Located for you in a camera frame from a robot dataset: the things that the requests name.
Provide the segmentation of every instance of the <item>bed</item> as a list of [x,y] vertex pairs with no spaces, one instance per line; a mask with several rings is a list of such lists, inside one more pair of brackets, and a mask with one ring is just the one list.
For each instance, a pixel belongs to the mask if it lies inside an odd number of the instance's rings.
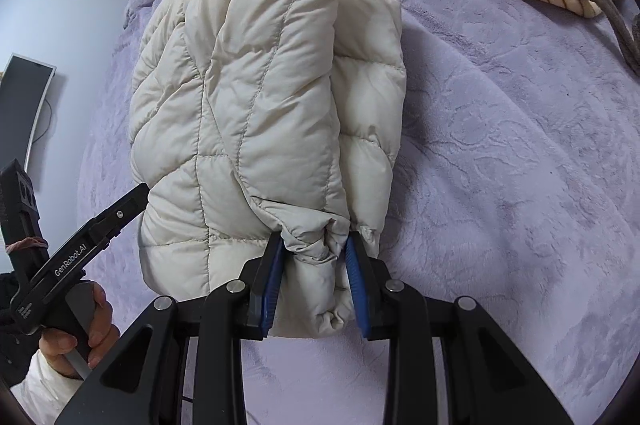
[[[127,6],[82,161],[79,224],[134,186],[130,73],[158,1]],[[382,258],[425,295],[477,298],[575,423],[591,425],[640,351],[639,82],[604,18],[535,0],[402,6],[407,97]],[[638,8],[625,0],[622,12]],[[136,234],[129,225],[87,268],[122,329],[155,297]],[[385,352],[353,325],[243,344],[249,415],[379,423]]]

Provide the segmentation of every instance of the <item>white sleeve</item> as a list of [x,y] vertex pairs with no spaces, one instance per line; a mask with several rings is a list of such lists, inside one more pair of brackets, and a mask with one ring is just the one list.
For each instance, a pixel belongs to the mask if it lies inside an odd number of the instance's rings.
[[55,372],[38,350],[26,378],[11,392],[36,425],[53,425],[81,384]]

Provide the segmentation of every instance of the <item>white puffer jacket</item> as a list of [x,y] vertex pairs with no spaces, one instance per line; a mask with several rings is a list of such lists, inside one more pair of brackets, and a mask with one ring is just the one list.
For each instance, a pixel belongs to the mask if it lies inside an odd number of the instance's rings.
[[287,249],[272,333],[353,318],[350,227],[378,254],[400,144],[399,0],[162,0],[142,40],[131,163],[146,283],[190,299]]

